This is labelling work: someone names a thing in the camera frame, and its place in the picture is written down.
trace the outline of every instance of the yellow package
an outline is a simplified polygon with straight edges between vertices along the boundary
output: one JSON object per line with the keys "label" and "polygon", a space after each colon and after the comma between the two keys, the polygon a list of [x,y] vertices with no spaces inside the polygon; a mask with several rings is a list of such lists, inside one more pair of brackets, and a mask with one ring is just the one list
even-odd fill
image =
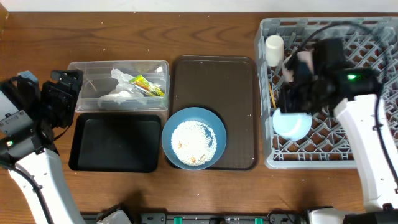
{"label": "yellow package", "polygon": [[143,92],[149,96],[163,96],[164,95],[164,93],[162,92],[162,90],[160,90],[159,87],[155,86],[153,83],[146,80],[142,75],[136,76],[129,82],[141,87],[140,89],[143,90]]}

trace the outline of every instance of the clear plastic container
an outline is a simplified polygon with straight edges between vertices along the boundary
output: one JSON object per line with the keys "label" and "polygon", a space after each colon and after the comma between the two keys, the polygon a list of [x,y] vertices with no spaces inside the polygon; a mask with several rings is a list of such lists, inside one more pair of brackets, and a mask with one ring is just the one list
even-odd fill
{"label": "clear plastic container", "polygon": [[[148,81],[159,85],[164,96],[128,97],[122,103],[113,100],[100,100],[116,88],[117,79],[111,77],[111,70],[117,68],[123,73],[143,75]],[[103,111],[164,111],[169,107],[170,75],[166,61],[108,61],[72,62],[68,70],[84,72],[76,112]]]}

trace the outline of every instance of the dish rack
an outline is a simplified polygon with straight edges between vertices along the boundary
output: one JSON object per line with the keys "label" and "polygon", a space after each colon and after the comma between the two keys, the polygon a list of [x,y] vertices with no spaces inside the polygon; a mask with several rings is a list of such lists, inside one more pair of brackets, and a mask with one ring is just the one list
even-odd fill
{"label": "dish rack", "polygon": [[[383,30],[381,41],[386,49],[375,42],[372,35],[351,26],[329,28],[310,41],[330,37],[342,37],[347,59],[357,67],[372,67],[381,73],[384,85],[383,98],[389,127],[398,145],[398,46],[396,30],[398,17],[336,17],[336,18],[275,18],[263,19],[254,40],[256,64],[261,96],[261,134],[264,163],[270,169],[354,169],[356,164],[349,147],[346,133],[338,121],[330,117],[328,110],[312,116],[312,127],[299,141],[283,139],[272,128],[274,108],[270,103],[270,91],[278,99],[283,82],[281,64],[269,67],[265,61],[264,41],[268,36],[280,35],[284,40],[285,58],[316,30],[333,21],[357,22],[371,29]],[[383,55],[389,61],[388,68]]]}

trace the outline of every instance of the blue bowl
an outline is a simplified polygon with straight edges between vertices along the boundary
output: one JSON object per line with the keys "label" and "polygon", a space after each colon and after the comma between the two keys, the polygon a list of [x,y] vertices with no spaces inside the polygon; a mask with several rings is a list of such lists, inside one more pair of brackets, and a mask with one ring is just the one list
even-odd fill
{"label": "blue bowl", "polygon": [[[172,148],[172,135],[174,130],[185,121],[199,121],[211,127],[216,135],[217,148],[210,161],[200,166],[190,166],[181,162]],[[222,155],[226,146],[226,130],[223,122],[209,110],[203,108],[185,108],[173,114],[167,121],[162,133],[162,146],[167,158],[179,168],[186,170],[201,170],[213,165]]]}

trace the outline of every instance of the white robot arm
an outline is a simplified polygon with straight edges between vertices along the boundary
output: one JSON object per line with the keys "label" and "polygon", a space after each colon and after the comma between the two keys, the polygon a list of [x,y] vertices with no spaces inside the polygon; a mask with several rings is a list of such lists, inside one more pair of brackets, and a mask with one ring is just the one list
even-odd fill
{"label": "white robot arm", "polygon": [[[21,188],[36,223],[85,223],[65,182],[52,131],[72,124],[82,76],[79,70],[54,70],[58,83],[44,83],[42,92],[30,72],[0,82],[0,131],[7,136],[0,139],[0,165]],[[122,210],[98,220],[102,223],[131,224]]]}
{"label": "white robot arm", "polygon": [[[360,95],[354,101],[344,99],[335,108],[335,116],[346,131],[354,154],[367,212],[380,212],[386,206],[398,208],[397,183],[374,128],[376,100],[376,95]],[[398,151],[388,127],[383,100],[379,105],[379,121],[389,159],[398,170]],[[342,224],[346,215],[350,214],[353,213],[326,208],[310,212],[308,220],[310,224]]]}

